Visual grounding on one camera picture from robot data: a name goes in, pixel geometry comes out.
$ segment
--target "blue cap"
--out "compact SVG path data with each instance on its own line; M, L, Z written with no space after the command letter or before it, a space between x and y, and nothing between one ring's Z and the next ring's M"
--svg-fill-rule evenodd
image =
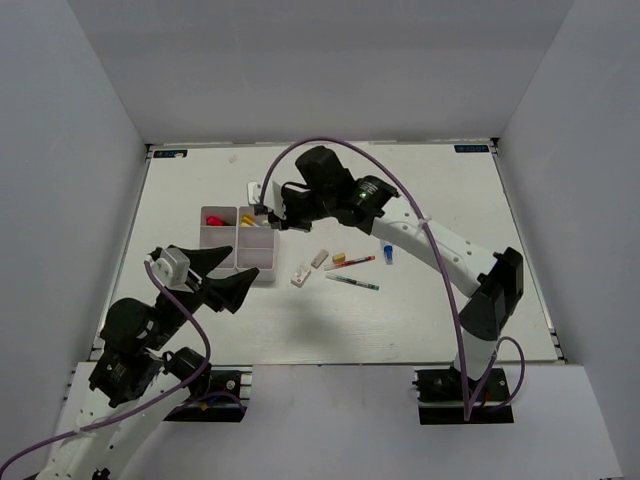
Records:
M392 245L385 245L382 248L382 251L384 252L384 261L387 265L391 265L393 264L393 246Z

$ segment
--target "marker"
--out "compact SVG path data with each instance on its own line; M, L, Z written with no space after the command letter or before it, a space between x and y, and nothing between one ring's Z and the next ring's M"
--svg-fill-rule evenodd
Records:
M353 278L347 278L341 275L334 275L331 273L327 273L326 278L328 278L329 280L335 280L336 282L348 283L349 285L356 285L358 287L368 288L369 290L380 290L380 287L378 285L361 282L360 280L354 280Z
M346 262L336 263L335 265L327 265L324 267L325 272L328 270L335 270L336 268L349 267L351 265L357 265L358 263L370 262L371 260L375 260L375 255L370 255L368 257L356 258L355 260L347 260Z

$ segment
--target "yellow object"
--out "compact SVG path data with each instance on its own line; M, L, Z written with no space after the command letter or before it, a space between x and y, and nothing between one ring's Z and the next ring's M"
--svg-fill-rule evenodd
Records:
M242 216L242 223L248 223L252 227L256 226L256 222L253 220L253 218L251 218L248 215L243 215Z
M347 259L347 256L344 253L338 253L331 257L331 261L333 263L342 263Z

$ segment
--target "small white block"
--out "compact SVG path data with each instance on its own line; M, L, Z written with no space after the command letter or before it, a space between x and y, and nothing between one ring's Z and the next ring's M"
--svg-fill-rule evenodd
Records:
M291 277L291 283L293 283L296 287L301 287L302 285L304 285L304 282L307 280L307 277L310 273L311 269L309 267L300 265L293 273L293 277Z
M318 255L316 255L316 258L314 258L311 262L311 266L313 268L318 268L320 265L322 265L322 262L324 262L328 256L329 252L327 252L326 250L320 250Z

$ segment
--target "gray wall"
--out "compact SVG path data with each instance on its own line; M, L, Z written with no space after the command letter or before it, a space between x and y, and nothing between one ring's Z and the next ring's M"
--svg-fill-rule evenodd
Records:
M87 358L144 146L64 0L0 2L0 463ZM7 478L39 469L44 451Z
M640 478L640 3L571 9L504 133L500 170L560 341L625 478Z
M148 143L498 135L572 0L70 0Z

